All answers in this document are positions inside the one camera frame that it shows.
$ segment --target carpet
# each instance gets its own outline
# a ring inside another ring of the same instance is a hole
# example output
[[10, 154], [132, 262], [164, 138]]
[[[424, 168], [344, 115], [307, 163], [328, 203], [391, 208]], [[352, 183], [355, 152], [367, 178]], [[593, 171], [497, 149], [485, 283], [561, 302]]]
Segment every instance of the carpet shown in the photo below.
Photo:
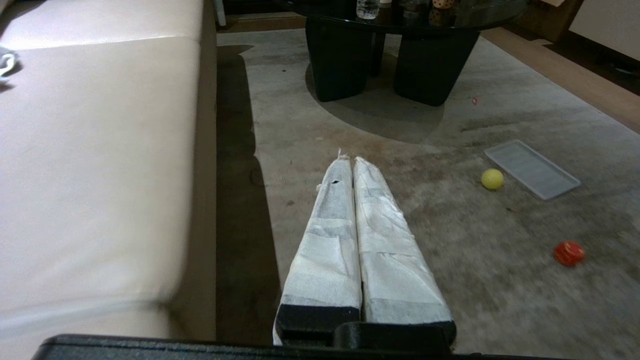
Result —
[[[398, 47], [388, 36], [364, 93], [319, 102], [303, 30], [218, 35], [218, 339], [269, 343], [340, 148], [385, 175], [453, 313], [456, 353], [640, 354], [640, 136], [483, 38], [443, 106], [404, 99]], [[509, 176], [485, 190], [483, 151], [511, 139], [582, 186], [550, 201]], [[576, 268], [553, 258], [566, 240], [586, 251]]]

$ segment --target round coffee table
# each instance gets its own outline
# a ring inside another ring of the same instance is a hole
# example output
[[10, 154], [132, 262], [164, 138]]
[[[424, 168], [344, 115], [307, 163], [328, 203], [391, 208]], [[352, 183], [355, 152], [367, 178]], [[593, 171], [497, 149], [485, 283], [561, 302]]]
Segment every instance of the round coffee table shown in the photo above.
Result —
[[394, 91], [432, 106], [447, 100], [480, 30], [506, 24], [527, 8], [527, 0], [393, 0], [380, 4], [375, 18], [361, 19], [356, 0], [276, 1], [307, 17], [320, 101], [361, 93], [369, 74], [380, 73], [385, 34], [392, 33], [402, 35]]

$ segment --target yellow ball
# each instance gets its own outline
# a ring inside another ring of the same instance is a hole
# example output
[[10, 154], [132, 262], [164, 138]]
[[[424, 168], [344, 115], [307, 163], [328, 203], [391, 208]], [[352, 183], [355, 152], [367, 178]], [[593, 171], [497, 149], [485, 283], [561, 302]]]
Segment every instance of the yellow ball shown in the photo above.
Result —
[[489, 190], [498, 190], [504, 184], [504, 176], [500, 170], [490, 168], [482, 173], [481, 182]]

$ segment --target water bottle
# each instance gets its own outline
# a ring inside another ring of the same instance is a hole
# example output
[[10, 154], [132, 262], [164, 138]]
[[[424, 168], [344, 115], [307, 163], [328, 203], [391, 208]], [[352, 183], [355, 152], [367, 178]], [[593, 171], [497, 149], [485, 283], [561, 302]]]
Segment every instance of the water bottle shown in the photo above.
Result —
[[364, 20], [375, 19], [379, 8], [380, 0], [357, 0], [356, 15]]

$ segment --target red object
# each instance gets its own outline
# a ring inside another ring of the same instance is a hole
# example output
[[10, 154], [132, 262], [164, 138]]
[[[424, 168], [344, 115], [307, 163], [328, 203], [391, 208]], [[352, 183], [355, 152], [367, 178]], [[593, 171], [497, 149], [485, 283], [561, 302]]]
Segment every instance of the red object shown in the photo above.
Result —
[[578, 243], [565, 241], [556, 246], [554, 256], [564, 266], [575, 266], [584, 259], [584, 250]]

